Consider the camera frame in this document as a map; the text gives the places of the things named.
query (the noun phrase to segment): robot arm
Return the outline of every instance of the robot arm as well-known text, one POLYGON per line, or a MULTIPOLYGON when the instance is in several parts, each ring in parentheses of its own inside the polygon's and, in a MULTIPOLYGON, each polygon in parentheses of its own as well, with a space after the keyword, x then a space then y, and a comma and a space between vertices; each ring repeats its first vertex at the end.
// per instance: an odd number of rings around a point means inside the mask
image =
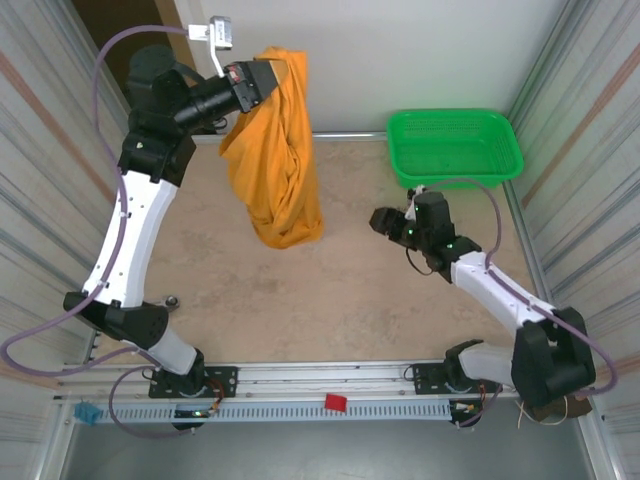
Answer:
POLYGON ((514 386, 531 406, 543 406, 595 380, 589 348, 568 332, 557 329, 531 307, 552 312, 586 334, 584 320, 572 308, 557 310, 527 292, 491 264, 489 268, 528 302, 511 295, 490 275, 479 245, 455 233, 449 206, 440 192, 409 191, 407 212, 378 208, 370 220, 378 233, 425 257, 427 265, 446 281, 463 289, 509 330, 512 348, 481 341, 466 342, 447 352, 452 384, 485 379, 514 386))
MULTIPOLYGON (((214 20, 204 29, 190 28, 190 36, 208 40, 217 61, 218 44, 222 42, 223 49, 230 47, 230 35, 224 33, 230 25, 228 19, 223 18, 223 23, 214 20)), ((191 135, 231 112, 246 113, 261 104, 278 85, 282 65, 236 62, 216 68, 217 76, 191 87, 179 67, 173 53, 163 46, 142 49, 131 59, 127 87, 132 109, 118 163, 128 196, 127 228, 109 278, 81 317, 109 337, 146 351, 162 366, 163 381, 190 396, 203 389, 204 357, 171 329, 166 307, 143 301, 151 251, 195 151, 191 135)), ((119 202, 118 196, 94 269, 82 291, 65 296, 66 310, 82 302, 101 282, 117 241, 119 202)))

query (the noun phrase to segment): green plastic basket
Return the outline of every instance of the green plastic basket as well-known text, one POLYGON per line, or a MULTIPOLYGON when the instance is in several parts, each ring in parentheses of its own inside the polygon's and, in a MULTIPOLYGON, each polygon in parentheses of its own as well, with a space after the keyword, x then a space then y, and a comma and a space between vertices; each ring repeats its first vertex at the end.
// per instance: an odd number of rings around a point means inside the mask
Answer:
POLYGON ((492 188, 517 177, 524 167, 511 124, 491 110, 398 112, 389 119, 387 138, 391 165, 405 188, 455 177, 492 188))

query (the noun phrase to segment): beige floor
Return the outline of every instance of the beige floor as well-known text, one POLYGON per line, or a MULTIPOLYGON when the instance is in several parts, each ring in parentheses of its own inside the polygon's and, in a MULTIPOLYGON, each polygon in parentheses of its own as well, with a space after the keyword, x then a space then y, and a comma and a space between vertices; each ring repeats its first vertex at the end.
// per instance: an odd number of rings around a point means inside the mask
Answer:
MULTIPOLYGON (((180 297, 172 325, 207 361, 429 359, 471 338, 509 343, 475 300, 438 275, 417 274, 401 247, 370 229, 375 207, 405 205, 384 142, 318 143, 316 162, 324 238, 277 251, 254 234, 217 146, 198 148, 146 284, 147 298, 180 297)), ((505 218, 496 263, 530 288, 504 194, 495 193, 505 218)), ((458 233, 488 250, 495 241, 489 201, 477 190, 446 197, 458 233)), ((98 353, 116 345, 105 339, 98 353)))

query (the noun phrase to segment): white bracket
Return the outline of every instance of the white bracket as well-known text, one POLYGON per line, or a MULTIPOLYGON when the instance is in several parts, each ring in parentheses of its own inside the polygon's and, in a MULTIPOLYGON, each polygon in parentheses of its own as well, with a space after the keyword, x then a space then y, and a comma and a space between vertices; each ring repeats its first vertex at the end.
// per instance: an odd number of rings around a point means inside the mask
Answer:
POLYGON ((231 50, 231 18, 213 16, 209 25, 189 25, 189 39, 197 42, 207 42, 209 54, 219 77, 224 77, 224 70, 216 56, 218 50, 231 50))

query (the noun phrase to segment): yellow towel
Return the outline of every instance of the yellow towel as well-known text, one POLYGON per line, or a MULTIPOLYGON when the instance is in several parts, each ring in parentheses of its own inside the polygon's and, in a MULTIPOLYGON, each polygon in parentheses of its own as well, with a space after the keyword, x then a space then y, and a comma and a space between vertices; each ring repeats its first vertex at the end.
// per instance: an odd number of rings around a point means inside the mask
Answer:
POLYGON ((220 145, 233 191, 268 246, 317 240, 324 230, 318 200, 307 94, 307 56, 270 47, 257 59, 284 60, 289 69, 262 105, 240 115, 220 145))

